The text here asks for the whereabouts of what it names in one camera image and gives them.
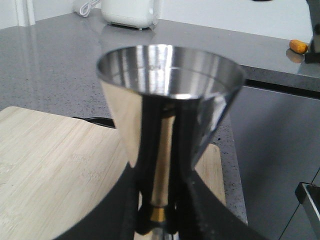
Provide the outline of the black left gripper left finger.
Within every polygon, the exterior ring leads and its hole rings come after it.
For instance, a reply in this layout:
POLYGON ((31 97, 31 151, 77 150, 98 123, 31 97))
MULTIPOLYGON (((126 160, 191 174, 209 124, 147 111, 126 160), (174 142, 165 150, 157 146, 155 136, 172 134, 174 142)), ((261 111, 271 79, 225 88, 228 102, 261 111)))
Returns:
POLYGON ((103 200, 57 240, 132 240, 150 232, 150 204, 138 209, 139 191, 150 196, 150 172, 126 167, 103 200))

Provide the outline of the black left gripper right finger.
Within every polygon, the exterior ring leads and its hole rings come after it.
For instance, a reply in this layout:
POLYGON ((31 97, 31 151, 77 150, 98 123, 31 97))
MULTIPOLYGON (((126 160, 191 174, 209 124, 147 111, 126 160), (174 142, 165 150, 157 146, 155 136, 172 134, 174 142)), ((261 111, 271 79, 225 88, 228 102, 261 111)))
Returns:
POLYGON ((196 171, 177 195, 177 230, 181 240, 264 240, 210 191, 196 171))

